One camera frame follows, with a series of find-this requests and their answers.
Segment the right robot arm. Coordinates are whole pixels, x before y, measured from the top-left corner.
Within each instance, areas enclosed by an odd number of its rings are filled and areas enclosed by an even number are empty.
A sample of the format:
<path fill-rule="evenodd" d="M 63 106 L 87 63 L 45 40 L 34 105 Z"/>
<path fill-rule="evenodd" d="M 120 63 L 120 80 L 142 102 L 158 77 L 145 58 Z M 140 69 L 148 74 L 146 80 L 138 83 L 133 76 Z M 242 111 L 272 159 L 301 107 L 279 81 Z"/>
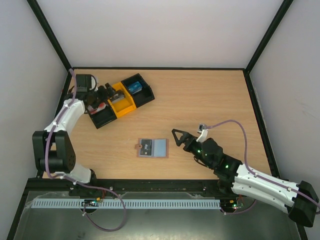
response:
<path fill-rule="evenodd" d="M 260 172 L 223 152 L 213 138 L 201 141 L 189 132 L 172 129 L 176 145 L 193 154 L 194 160 L 218 177 L 218 191 L 247 196 L 269 204 L 304 227 L 311 228 L 319 208 L 319 198 L 313 186 L 280 179 Z"/>

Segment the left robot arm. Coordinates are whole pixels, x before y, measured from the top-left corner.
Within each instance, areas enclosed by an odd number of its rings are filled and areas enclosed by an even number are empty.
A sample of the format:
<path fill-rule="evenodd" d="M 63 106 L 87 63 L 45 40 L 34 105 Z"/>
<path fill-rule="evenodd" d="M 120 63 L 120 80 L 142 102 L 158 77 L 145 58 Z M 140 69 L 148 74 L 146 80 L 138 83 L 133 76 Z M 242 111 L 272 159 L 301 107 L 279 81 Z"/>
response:
<path fill-rule="evenodd" d="M 109 188 L 95 186 L 95 173 L 92 169 L 76 162 L 76 153 L 69 134 L 78 119 L 86 112 L 86 103 L 90 98 L 97 100 L 98 80 L 91 74 L 75 74 L 73 92 L 63 101 L 62 107 L 53 121 L 42 131 L 32 135 L 33 153 L 37 170 L 47 174 L 49 179 L 70 181 L 88 189 L 109 192 L 120 196 Z"/>

